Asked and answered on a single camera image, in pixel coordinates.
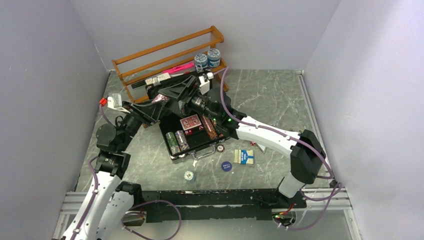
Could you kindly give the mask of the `light blue chip stack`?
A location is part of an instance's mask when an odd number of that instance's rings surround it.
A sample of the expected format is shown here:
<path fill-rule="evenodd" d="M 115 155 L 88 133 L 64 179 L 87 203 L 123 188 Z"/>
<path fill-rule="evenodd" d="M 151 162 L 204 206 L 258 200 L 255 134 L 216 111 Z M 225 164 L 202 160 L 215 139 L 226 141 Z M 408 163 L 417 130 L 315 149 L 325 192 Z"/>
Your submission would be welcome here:
<path fill-rule="evenodd" d="M 184 179 L 189 182 L 192 183 L 195 181 L 195 174 L 192 171 L 186 171 L 183 175 Z"/>

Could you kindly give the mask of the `blue Texas Hold'em card deck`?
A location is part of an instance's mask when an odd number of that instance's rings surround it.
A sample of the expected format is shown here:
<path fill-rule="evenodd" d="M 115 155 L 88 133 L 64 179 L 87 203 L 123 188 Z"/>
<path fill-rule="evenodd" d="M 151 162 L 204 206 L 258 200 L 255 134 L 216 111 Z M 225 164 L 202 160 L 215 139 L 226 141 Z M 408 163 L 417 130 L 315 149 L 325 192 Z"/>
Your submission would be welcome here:
<path fill-rule="evenodd" d="M 254 151 L 235 149 L 233 152 L 233 162 L 240 165 L 253 165 L 255 163 Z"/>

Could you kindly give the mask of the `purple chip stack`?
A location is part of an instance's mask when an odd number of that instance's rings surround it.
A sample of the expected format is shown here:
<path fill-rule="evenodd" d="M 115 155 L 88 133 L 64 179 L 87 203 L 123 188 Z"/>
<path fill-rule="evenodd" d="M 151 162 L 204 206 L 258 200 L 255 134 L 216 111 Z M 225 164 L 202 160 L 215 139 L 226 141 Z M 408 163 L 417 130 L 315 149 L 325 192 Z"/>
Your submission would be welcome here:
<path fill-rule="evenodd" d="M 158 94 L 152 101 L 152 103 L 157 103 L 157 102 L 161 102 L 161 103 L 167 103 L 170 99 L 162 94 Z"/>

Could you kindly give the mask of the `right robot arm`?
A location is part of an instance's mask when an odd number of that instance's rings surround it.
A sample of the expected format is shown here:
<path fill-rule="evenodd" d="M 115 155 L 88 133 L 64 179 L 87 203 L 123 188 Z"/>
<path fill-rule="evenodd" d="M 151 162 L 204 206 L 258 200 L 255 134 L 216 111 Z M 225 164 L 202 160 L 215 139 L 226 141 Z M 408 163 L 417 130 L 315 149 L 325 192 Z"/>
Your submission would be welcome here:
<path fill-rule="evenodd" d="M 212 86 L 212 73 L 187 73 L 155 78 L 148 96 L 160 107 L 160 126 L 172 156 L 233 138 L 255 142 L 290 160 L 290 171 L 275 193 L 275 202 L 288 207 L 302 187 L 314 183 L 325 161 L 325 152 L 312 131 L 302 133 L 262 123 L 232 107 L 222 87 Z"/>

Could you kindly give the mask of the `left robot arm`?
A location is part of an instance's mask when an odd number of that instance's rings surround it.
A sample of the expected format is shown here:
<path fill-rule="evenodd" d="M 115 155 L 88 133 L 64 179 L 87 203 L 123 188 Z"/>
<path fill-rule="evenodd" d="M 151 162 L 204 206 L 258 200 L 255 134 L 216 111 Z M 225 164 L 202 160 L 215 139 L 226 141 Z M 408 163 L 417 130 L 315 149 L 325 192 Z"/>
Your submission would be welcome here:
<path fill-rule="evenodd" d="M 111 93 L 99 102 L 104 107 L 123 112 L 115 122 L 107 120 L 96 131 L 97 156 L 88 162 L 92 173 L 89 190 L 61 240 L 106 240 L 127 210 L 142 206 L 141 186 L 123 180 L 130 162 L 126 149 L 142 125 L 159 121 L 167 100 L 149 100 L 143 104 L 123 101 L 119 93 Z"/>

